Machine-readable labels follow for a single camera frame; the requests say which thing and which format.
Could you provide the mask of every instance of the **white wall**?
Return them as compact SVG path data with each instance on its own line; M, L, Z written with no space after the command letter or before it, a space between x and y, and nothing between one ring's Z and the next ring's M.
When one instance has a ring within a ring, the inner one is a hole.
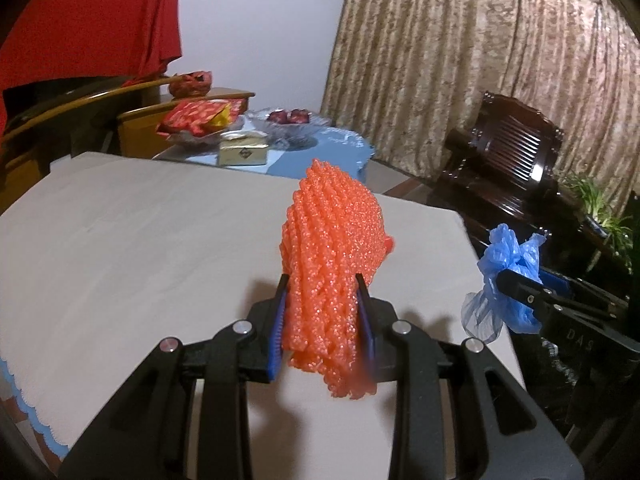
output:
M252 108L318 110L343 0L180 0L182 58L216 86L256 93Z

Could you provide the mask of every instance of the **orange foam net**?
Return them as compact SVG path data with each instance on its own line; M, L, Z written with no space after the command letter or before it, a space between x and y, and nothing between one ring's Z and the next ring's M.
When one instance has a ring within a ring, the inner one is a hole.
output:
M282 226L290 276L282 337L289 364L324 376L334 397L375 393L358 360L357 273L367 285L392 251L373 194L347 173L314 160Z

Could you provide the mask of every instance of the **table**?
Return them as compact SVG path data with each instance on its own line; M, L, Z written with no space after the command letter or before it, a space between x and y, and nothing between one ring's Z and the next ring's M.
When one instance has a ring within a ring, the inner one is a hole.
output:
M311 166L314 158L317 158L349 173L351 178L365 181L365 167L376 150L359 134L341 128L318 126L313 134L313 140L311 146L304 150L270 148L267 163L264 165L227 166L226 168L300 179L305 176L306 168ZM172 146L154 158L204 166L218 165L217 148L208 152L193 153L182 146Z
M167 335L211 338L273 295L290 178L87 153L0 216L0 357L41 423L73 446ZM443 340L482 287L460 217L379 196L396 248L371 287ZM491 350L520 382L507 331ZM284 367L249 387L257 478L386 478L393 384L332 399L321 376Z

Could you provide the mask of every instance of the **small box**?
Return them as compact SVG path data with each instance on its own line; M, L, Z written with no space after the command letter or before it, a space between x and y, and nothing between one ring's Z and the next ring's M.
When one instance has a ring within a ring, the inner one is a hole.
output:
M219 166L261 166L267 163L269 145L263 137L221 140Z

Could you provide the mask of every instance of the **metal screw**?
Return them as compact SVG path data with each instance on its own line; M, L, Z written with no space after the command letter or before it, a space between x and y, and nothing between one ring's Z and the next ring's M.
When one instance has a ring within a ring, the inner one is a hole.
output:
M400 335L407 335L411 332L411 323L405 321L404 319L399 319L395 321L393 325L391 325L391 330Z
M251 329L254 326L251 324L251 321L247 321L245 319L241 319L240 321L236 321L234 323L234 332L237 334L248 334L251 332Z
M173 352L180 345L180 341L178 341L175 337L165 337L160 342L160 349L162 352Z
M465 341L465 347L474 354L479 354L484 349L484 343L479 339L471 338Z

